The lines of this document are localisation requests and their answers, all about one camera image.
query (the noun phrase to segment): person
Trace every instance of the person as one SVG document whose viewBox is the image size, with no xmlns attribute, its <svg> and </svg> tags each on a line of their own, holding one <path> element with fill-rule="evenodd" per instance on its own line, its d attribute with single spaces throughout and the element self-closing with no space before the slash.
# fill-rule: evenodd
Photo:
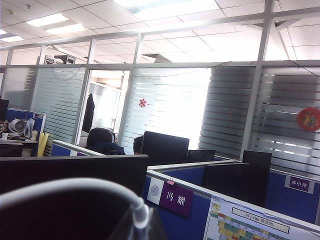
<svg viewBox="0 0 320 240">
<path fill-rule="evenodd" d="M 144 136 L 138 136 L 133 140 L 133 152 L 135 155 L 141 154 L 142 142 L 144 140 Z"/>
</svg>

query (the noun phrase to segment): coat hanging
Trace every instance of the coat hanging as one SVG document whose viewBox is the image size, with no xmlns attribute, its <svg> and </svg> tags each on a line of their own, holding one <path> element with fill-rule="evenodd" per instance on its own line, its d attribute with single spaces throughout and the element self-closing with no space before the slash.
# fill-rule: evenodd
<svg viewBox="0 0 320 240">
<path fill-rule="evenodd" d="M 83 125 L 82 125 L 82 130 L 87 133 L 90 132 L 90 129 L 92 126 L 92 120 L 94 119 L 94 110 L 95 110 L 94 98 L 92 96 L 92 93 L 90 93 L 86 101 L 86 107 L 85 107 L 85 113 L 84 113 Z"/>
</svg>

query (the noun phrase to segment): fluorescent light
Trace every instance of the fluorescent light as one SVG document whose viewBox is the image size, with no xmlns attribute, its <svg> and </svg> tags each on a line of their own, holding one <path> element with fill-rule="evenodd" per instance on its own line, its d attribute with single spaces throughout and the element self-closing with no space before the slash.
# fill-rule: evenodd
<svg viewBox="0 0 320 240">
<path fill-rule="evenodd" d="M 10 42 L 22 41 L 24 39 L 20 36 L 11 36 L 11 37 L 0 38 L 0 40 L 10 43 Z"/>
<path fill-rule="evenodd" d="M 57 35 L 57 34 L 65 34 L 65 33 L 74 33 L 74 32 L 79 32 L 83 30 L 87 30 L 87 28 L 85 28 L 81 24 L 73 24 L 68 26 L 51 28 L 45 31 L 48 33 Z"/>
<path fill-rule="evenodd" d="M 163 19 L 219 9 L 214 0 L 114 0 L 141 20 Z"/>
<path fill-rule="evenodd" d="M 44 16 L 34 20 L 26 21 L 26 23 L 35 27 L 40 27 L 40 26 L 55 24 L 55 23 L 59 23 L 67 20 L 69 20 L 69 18 L 63 16 L 61 13 L 57 13 L 50 16 Z"/>
</svg>

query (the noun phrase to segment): paper cup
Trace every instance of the paper cup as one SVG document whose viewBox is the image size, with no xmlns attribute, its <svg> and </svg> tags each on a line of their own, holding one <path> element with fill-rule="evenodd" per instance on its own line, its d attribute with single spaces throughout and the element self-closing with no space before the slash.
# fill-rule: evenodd
<svg viewBox="0 0 320 240">
<path fill-rule="evenodd" d="M 7 140 L 9 133 L 7 132 L 3 132 L 2 133 L 2 138 L 0 138 L 1 140 Z"/>
</svg>

